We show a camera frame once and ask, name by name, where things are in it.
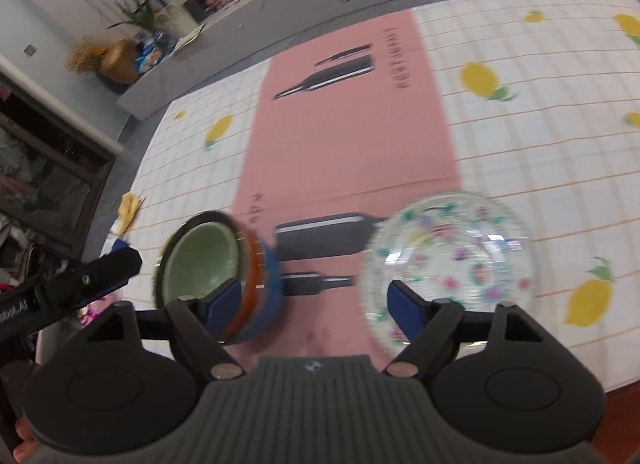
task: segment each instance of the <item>woven basket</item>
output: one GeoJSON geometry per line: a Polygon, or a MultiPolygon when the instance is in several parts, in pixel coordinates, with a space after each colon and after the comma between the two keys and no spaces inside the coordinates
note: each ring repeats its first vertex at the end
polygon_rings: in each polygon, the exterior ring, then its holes
{"type": "Polygon", "coordinates": [[[138,57],[136,46],[126,39],[117,41],[109,47],[102,58],[100,72],[113,81],[131,84],[136,82],[140,74],[134,68],[134,60],[138,57]]]}

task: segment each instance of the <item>yellow cloth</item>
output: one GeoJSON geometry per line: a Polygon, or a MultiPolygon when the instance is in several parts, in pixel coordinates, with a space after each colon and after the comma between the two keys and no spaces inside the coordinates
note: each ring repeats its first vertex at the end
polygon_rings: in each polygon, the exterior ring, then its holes
{"type": "Polygon", "coordinates": [[[142,200],[133,193],[124,193],[118,207],[118,218],[111,228],[111,232],[117,237],[121,237],[127,232],[133,218],[136,216],[142,200]]]}

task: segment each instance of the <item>wooden floor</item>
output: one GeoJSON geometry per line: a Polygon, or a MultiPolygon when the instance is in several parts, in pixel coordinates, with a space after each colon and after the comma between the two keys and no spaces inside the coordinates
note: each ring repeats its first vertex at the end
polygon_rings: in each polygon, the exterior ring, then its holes
{"type": "Polygon", "coordinates": [[[623,464],[640,450],[640,382],[607,394],[592,444],[612,464],[623,464]]]}

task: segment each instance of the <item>metal screw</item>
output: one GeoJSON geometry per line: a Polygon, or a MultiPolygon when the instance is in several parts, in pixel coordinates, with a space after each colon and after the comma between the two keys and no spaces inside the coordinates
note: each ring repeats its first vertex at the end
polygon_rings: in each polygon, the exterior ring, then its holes
{"type": "Polygon", "coordinates": [[[211,368],[211,375],[219,380],[231,380],[242,375],[242,368],[235,363],[218,363],[211,368]]]}
{"type": "Polygon", "coordinates": [[[418,375],[418,367],[406,361],[396,361],[386,367],[386,373],[393,378],[407,379],[418,375]]]}

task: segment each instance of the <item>pink placemat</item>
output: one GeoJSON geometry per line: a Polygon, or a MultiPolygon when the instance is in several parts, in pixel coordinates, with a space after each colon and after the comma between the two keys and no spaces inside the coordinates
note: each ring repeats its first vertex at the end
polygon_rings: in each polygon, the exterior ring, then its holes
{"type": "MultiPolygon", "coordinates": [[[[287,222],[362,213],[388,217],[425,193],[460,188],[433,74],[409,12],[328,34],[271,60],[233,214],[273,245],[287,222]],[[345,50],[370,47],[316,63],[345,50]],[[372,70],[274,100],[315,72],[371,56],[372,70]]],[[[288,261],[283,272],[357,275],[361,254],[288,261]]],[[[390,356],[370,338],[355,287],[286,299],[272,332],[238,347],[258,354],[390,356]]]]}

